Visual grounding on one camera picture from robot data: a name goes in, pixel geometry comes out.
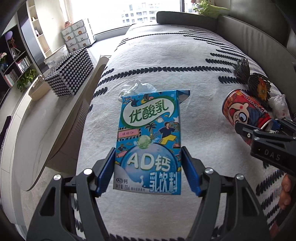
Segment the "white cabinet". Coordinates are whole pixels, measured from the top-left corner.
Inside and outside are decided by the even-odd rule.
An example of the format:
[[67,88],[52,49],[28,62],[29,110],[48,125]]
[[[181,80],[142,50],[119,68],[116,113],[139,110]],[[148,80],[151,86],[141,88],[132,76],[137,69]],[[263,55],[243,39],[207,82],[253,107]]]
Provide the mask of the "white cabinet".
[[88,19],[72,24],[61,33],[69,52],[90,46],[96,41]]

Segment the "finger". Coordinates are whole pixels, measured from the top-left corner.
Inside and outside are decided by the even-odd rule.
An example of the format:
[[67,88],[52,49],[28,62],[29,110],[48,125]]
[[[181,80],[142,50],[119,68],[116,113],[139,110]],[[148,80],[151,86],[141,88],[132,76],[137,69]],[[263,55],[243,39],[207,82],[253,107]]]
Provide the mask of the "finger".
[[292,183],[287,174],[284,176],[281,182],[281,186],[285,190],[285,192],[289,192],[291,190]]
[[279,198],[279,206],[282,210],[286,208],[287,205],[291,203],[291,196],[289,193],[285,192],[284,190],[281,191],[281,195]]

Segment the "white storage drawer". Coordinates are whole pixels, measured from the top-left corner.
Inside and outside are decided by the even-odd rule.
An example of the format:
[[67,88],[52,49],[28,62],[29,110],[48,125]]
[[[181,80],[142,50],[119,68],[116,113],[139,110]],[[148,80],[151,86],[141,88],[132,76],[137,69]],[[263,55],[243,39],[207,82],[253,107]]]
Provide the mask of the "white storage drawer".
[[72,28],[71,28],[71,26],[70,27],[67,27],[66,29],[64,29],[63,31],[62,31],[62,35],[63,36],[66,36],[67,34],[69,34],[69,33],[71,33],[72,32]]
[[74,33],[69,33],[68,35],[66,35],[64,37],[65,41],[69,41],[70,39],[73,39],[75,36],[74,36]]
[[83,47],[85,47],[85,46],[87,46],[87,45],[90,45],[90,44],[91,44],[91,41],[90,41],[89,39],[86,39],[86,40],[84,40],[84,41],[79,42],[79,43],[78,43],[78,46],[79,46],[80,48],[83,48]]
[[75,51],[75,50],[78,50],[78,49],[79,49],[78,44],[75,44],[75,45],[73,45],[73,46],[71,46],[71,47],[68,48],[68,50],[69,50],[70,53],[73,52],[73,51]]
[[80,20],[74,24],[71,25],[71,28],[73,31],[83,27],[84,25],[88,24],[88,20],[87,19],[84,19],[84,20]]
[[76,40],[77,40],[77,42],[81,42],[81,41],[86,40],[86,39],[88,39],[90,37],[91,36],[88,35],[88,33],[84,33],[84,34],[81,34],[78,37],[76,37]]
[[83,34],[86,32],[86,28],[85,27],[82,27],[82,28],[79,28],[77,30],[74,31],[74,35],[75,36],[79,36],[80,34]]
[[74,39],[67,41],[66,45],[67,45],[67,47],[71,47],[71,46],[75,45],[76,43],[77,43],[77,40],[76,40],[76,38],[74,38]]

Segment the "flower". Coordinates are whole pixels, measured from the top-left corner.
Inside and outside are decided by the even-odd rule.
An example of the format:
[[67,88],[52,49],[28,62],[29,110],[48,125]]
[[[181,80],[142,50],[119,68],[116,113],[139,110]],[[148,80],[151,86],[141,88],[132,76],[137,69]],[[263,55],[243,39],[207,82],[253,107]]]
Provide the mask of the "flower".
[[4,56],[6,56],[7,55],[7,53],[2,53],[1,55],[0,55],[0,59],[2,59]]

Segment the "blue gripper pad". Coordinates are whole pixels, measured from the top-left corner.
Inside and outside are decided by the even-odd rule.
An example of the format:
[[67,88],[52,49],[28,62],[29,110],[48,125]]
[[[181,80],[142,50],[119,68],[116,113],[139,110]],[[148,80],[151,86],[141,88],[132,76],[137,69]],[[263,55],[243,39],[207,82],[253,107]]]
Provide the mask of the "blue gripper pad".
[[189,183],[191,191],[193,191],[197,196],[200,195],[201,189],[200,189],[200,177],[197,173],[197,168],[200,166],[201,161],[199,159],[192,158],[191,156],[187,155],[186,150],[184,147],[182,147],[182,167],[184,170],[184,173],[186,175],[187,181]]
[[115,148],[107,156],[107,161],[98,177],[98,188],[96,193],[101,196],[102,193],[106,192],[111,177],[114,172],[114,162],[115,162]]

